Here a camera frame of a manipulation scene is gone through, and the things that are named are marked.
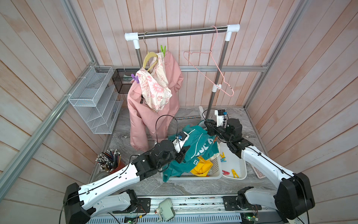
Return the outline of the green sweatshirt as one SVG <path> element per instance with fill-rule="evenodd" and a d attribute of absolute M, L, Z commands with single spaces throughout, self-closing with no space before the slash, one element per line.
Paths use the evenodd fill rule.
<path fill-rule="evenodd" d="M 182 131 L 188 135 L 184 146 L 189 149 L 186 151 L 183 162 L 172 161 L 165 167 L 162 177 L 164 182 L 168 182 L 171 177 L 181 176 L 183 173 L 206 177 L 213 166 L 210 159 L 219 154 L 215 136 L 210 136 L 200 126 L 187 125 Z"/>

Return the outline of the yellow jacket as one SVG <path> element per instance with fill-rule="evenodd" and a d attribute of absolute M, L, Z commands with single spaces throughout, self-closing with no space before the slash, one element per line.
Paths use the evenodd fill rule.
<path fill-rule="evenodd" d="M 191 170 L 191 173 L 198 177 L 208 176 L 208 173 L 213 166 L 213 163 L 210 160 L 205 160 L 201 156 L 197 157 L 194 164 L 196 166 Z"/>

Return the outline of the pink jacket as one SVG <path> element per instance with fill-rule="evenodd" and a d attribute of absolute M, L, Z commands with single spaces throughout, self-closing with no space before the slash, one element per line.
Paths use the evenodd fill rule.
<path fill-rule="evenodd" d="M 145 102 L 141 87 L 136 82 L 132 83 L 127 96 L 127 105 L 130 113 L 130 137 L 131 146 L 136 150 L 149 150 L 147 135 L 150 134 L 156 142 L 167 137 L 167 132 L 172 118 L 179 110 L 178 94 L 184 77 L 180 66 L 171 52 L 166 52 L 164 57 L 166 76 L 172 97 L 163 110 L 155 112 Z"/>

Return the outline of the pink wire hanger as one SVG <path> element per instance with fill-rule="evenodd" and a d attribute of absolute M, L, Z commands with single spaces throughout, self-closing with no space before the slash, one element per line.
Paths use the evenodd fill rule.
<path fill-rule="evenodd" d="M 207 29 L 201 29 L 199 31 L 195 31 L 195 34 L 204 34 L 206 35 L 208 32 L 209 34 L 213 34 L 213 38 L 212 38 L 212 42 L 210 45 L 210 51 L 204 52 L 204 51 L 184 51 L 183 53 L 183 57 L 188 61 L 188 64 L 193 66 L 195 70 L 197 70 L 201 75 L 204 75 L 203 70 L 200 69 L 200 65 L 194 64 L 190 61 L 190 59 L 192 58 L 192 55 L 199 55 L 201 57 L 201 55 L 207 55 L 204 56 L 205 59 L 208 60 L 208 65 L 213 66 L 215 68 L 216 71 L 216 76 L 215 76 L 215 80 L 212 81 L 210 78 L 206 77 L 205 78 L 210 81 L 213 84 L 213 88 L 212 88 L 212 94 L 215 95 L 215 93 L 217 92 L 217 90 L 222 91 L 224 94 L 228 95 L 229 97 L 232 97 L 234 95 L 234 90 L 231 87 L 231 85 L 225 80 L 224 74 L 222 72 L 222 67 L 223 67 L 223 62 L 225 59 L 225 55 L 227 52 L 227 47 L 229 44 L 229 41 L 231 39 L 231 35 L 232 33 L 237 33 L 240 30 L 240 25 L 239 24 L 234 24 L 234 25 L 226 25 L 223 27 L 216 27 L 216 26 L 211 26 L 210 28 Z M 219 33 L 225 33 L 225 38 L 224 38 L 224 43 L 222 46 L 222 52 L 220 54 L 220 59 L 219 62 L 216 61 L 216 57 L 215 57 L 215 43 L 218 37 Z M 227 87 L 229 87 L 229 89 L 232 91 L 231 94 L 227 93 L 224 89 L 222 89 L 221 84 L 219 84 L 219 77 L 222 77 L 222 81 L 224 82 L 224 84 L 227 85 Z"/>

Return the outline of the floral pink white garment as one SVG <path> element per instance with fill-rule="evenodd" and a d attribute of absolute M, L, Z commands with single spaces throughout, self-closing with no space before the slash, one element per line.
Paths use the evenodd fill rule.
<path fill-rule="evenodd" d="M 146 104 L 155 112 L 159 112 L 169 102 L 172 92 L 168 86 L 163 54 L 156 54 L 158 55 L 158 63 L 155 67 L 147 71 L 152 64 L 153 58 L 151 58 L 146 68 L 140 68 L 136 75 L 139 78 L 139 85 Z"/>

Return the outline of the yellow-green plastic hanger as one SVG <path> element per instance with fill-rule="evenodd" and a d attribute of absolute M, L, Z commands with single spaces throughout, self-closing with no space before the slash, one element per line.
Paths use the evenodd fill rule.
<path fill-rule="evenodd" d="M 146 65 L 149 63 L 151 58 L 153 58 L 152 64 L 150 64 L 150 66 L 147 69 L 147 71 L 152 70 L 155 67 L 155 65 L 158 63 L 158 55 L 155 52 L 148 52 L 147 55 L 145 56 L 144 60 L 143 60 L 142 68 L 144 68 L 144 69 L 146 68 Z"/>

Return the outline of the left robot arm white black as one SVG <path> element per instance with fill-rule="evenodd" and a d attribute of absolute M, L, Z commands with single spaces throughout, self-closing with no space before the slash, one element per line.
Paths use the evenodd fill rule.
<path fill-rule="evenodd" d="M 91 218 L 105 213 L 134 211 L 139 200 L 133 190 L 119 195 L 114 193 L 164 171 L 173 161 L 182 162 L 188 150 L 183 141 L 163 140 L 153 149 L 136 155 L 127 166 L 107 177 L 82 186 L 77 183 L 69 185 L 62 206 L 65 222 L 85 224 Z"/>

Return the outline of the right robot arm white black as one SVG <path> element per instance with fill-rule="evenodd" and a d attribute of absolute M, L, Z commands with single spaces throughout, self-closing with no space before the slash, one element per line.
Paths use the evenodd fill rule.
<path fill-rule="evenodd" d="M 204 124 L 210 136 L 217 136 L 224 141 L 233 155 L 256 167 L 276 187 L 275 191 L 252 186 L 239 190 L 236 200 L 239 209 L 260 205 L 277 210 L 283 221 L 291 224 L 310 222 L 309 217 L 303 216 L 315 207 L 308 176 L 284 168 L 243 138 L 242 125 L 238 119 L 228 119 L 226 126 L 218 126 L 213 120 L 206 120 Z"/>

